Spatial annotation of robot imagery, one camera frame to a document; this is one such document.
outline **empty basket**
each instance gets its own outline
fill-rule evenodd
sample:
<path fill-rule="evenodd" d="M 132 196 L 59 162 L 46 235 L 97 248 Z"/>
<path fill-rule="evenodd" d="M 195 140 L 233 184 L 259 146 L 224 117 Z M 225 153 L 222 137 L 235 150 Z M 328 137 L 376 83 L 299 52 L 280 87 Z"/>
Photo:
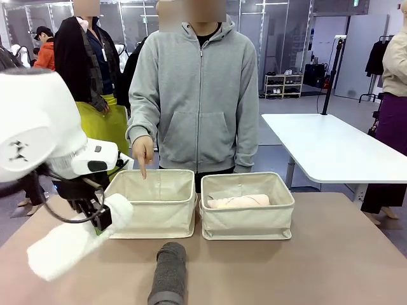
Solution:
<path fill-rule="evenodd" d="M 195 227 L 195 175 L 189 170 L 122 171 L 106 189 L 134 206 L 133 220 L 111 238 L 185 238 Z"/>
<path fill-rule="evenodd" d="M 270 206 L 209 208 L 209 199 L 266 194 Z M 294 198 L 276 173 L 213 175 L 202 179 L 202 235 L 207 240 L 288 240 Z"/>

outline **gray towel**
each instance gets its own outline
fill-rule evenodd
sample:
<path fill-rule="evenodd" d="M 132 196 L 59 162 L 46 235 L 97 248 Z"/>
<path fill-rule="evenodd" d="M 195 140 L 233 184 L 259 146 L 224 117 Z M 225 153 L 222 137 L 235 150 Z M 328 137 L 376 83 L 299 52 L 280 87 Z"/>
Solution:
<path fill-rule="evenodd" d="M 157 253 L 148 305 L 183 305 L 185 281 L 185 248 L 178 243 L 166 243 Z"/>

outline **purple pants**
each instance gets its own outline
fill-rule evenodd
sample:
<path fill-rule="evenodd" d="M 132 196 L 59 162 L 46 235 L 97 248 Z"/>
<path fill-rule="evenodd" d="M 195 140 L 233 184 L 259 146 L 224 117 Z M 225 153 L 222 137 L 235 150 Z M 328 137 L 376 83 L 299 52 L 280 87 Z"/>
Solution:
<path fill-rule="evenodd" d="M 407 156 L 407 97 L 386 93 L 376 139 Z M 401 207 L 406 184 L 369 184 L 361 210 L 379 214 L 382 207 Z"/>

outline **orange jacket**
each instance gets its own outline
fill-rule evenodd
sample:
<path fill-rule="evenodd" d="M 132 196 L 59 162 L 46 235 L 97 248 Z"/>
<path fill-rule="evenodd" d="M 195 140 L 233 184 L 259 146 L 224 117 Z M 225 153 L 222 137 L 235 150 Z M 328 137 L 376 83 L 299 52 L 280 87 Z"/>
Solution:
<path fill-rule="evenodd" d="M 55 71 L 55 57 L 53 54 L 53 41 L 45 43 L 38 53 L 38 59 L 34 67 L 45 68 Z"/>

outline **rolled towel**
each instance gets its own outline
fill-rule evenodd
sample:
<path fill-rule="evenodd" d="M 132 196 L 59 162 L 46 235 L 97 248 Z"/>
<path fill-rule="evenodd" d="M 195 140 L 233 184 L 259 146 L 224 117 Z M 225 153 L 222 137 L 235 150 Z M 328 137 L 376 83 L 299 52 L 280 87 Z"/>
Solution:
<path fill-rule="evenodd" d="M 130 223 L 132 204 L 122 195 L 114 194 L 104 202 L 110 208 L 112 224 L 100 235 L 90 221 L 83 224 L 62 224 L 27 249 L 28 264 L 40 278 L 52 281 L 65 274 L 109 237 Z M 74 220 L 85 218 L 83 213 Z"/>
<path fill-rule="evenodd" d="M 264 194 L 208 200 L 210 208 L 252 208 L 267 205 L 270 205 L 270 199 Z"/>
<path fill-rule="evenodd" d="M 178 243 L 166 243 L 157 253 L 157 267 L 148 305 L 183 305 L 186 252 Z"/>

